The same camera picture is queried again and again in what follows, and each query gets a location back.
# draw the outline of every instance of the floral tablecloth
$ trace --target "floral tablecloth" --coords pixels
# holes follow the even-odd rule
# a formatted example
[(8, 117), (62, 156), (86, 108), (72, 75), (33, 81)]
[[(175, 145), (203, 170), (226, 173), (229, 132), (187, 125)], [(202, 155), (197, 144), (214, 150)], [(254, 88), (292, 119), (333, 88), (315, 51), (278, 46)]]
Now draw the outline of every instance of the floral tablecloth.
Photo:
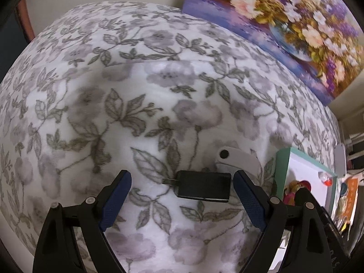
[[(0, 93), (0, 210), (34, 253), (54, 201), (79, 204), (121, 169), (132, 190), (106, 237), (128, 272), (236, 272), (258, 237), (229, 204), (177, 198), (163, 178), (213, 171), (218, 148), (256, 155), (270, 192), (293, 145), (333, 168), (337, 121), (289, 70), (179, 9), (92, 3), (45, 29)], [(82, 258), (95, 270), (81, 231)]]

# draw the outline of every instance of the screw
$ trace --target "screw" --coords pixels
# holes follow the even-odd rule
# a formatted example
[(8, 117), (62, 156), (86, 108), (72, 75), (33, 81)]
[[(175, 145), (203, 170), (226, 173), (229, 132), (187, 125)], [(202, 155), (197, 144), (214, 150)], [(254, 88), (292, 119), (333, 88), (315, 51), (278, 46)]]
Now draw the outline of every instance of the screw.
[(58, 207), (59, 203), (58, 202), (52, 202), (51, 204), (51, 208), (52, 209), (56, 209)]
[(306, 202), (306, 207), (308, 209), (314, 209), (315, 208), (314, 205), (311, 202)]
[(96, 198), (95, 197), (88, 197), (86, 199), (86, 203), (87, 204), (93, 204), (95, 201), (96, 201)]
[(272, 202), (273, 204), (279, 204), (281, 201), (279, 200), (279, 198), (277, 197), (272, 197), (270, 199), (270, 202)]
[(221, 159), (226, 159), (227, 157), (229, 157), (229, 151), (228, 150), (222, 150), (220, 152), (220, 157), (221, 157)]

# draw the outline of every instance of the canvas painting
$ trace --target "canvas painting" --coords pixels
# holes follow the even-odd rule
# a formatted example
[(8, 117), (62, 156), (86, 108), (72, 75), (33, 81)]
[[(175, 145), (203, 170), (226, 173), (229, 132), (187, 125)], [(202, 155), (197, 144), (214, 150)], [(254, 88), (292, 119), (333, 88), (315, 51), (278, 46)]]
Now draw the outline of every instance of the canvas painting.
[(324, 105), (364, 67), (363, 31), (342, 0), (185, 0), (183, 12), (255, 43)]

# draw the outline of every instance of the bed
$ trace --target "bed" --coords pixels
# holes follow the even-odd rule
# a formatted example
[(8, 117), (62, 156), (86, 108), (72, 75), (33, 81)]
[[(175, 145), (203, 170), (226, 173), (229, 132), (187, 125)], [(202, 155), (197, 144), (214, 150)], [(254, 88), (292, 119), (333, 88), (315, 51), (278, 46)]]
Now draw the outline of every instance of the bed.
[(334, 168), (332, 112), (259, 47), (177, 8), (78, 6), (27, 46), (0, 90), (0, 210), (32, 254), (52, 202), (79, 204), (127, 169), (132, 190), (105, 234), (128, 273), (236, 272), (259, 236), (236, 195), (184, 200), (163, 178), (214, 171), (222, 146), (258, 157), (267, 193), (281, 148)]

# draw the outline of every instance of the blue gripper pad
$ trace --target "blue gripper pad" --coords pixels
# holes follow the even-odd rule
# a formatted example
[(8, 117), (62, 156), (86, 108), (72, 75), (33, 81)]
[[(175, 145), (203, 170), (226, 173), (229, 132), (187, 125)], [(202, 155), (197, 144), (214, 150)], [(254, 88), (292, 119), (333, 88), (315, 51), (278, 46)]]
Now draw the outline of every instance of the blue gripper pad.
[(102, 209), (102, 218), (99, 222), (101, 231), (105, 232), (114, 224), (130, 188), (131, 174), (126, 171)]
[(266, 227), (264, 208), (259, 203), (239, 171), (234, 175), (233, 184), (235, 192), (243, 204), (253, 226), (259, 228), (263, 232)]

